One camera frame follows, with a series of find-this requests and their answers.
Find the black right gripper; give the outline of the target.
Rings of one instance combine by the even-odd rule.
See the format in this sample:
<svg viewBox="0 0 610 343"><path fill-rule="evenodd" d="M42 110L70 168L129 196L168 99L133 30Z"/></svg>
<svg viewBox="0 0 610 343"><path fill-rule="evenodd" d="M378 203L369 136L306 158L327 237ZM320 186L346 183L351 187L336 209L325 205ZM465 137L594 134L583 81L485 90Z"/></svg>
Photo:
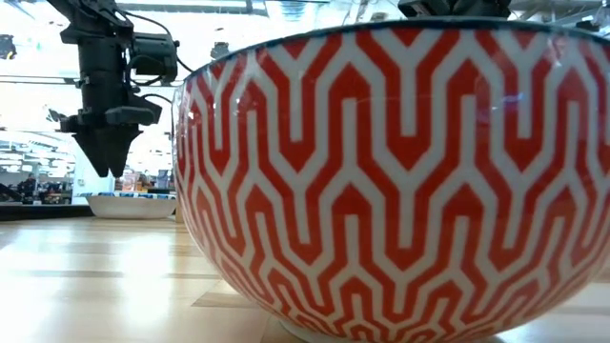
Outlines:
<svg viewBox="0 0 610 343"><path fill-rule="evenodd" d="M511 14L510 4L511 0L455 0L451 7L451 14L507 18Z"/></svg>

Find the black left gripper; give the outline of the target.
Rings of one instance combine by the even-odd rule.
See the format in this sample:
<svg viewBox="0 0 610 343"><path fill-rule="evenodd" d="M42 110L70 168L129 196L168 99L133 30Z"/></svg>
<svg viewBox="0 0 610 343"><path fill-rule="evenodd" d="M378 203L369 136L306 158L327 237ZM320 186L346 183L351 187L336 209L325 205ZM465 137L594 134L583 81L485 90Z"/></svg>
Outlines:
<svg viewBox="0 0 610 343"><path fill-rule="evenodd" d="M160 120L162 107L149 101L147 94L138 93L139 90L119 91L114 98L82 90L82 106L77 114L59 119L59 130L73 133L72 137L99 177L107 177L109 168L114 177L123 175L131 143L141 133L137 127L116 126L149 126ZM107 161L95 131L84 131L85 128L106 127L110 127L107 130Z"/></svg>

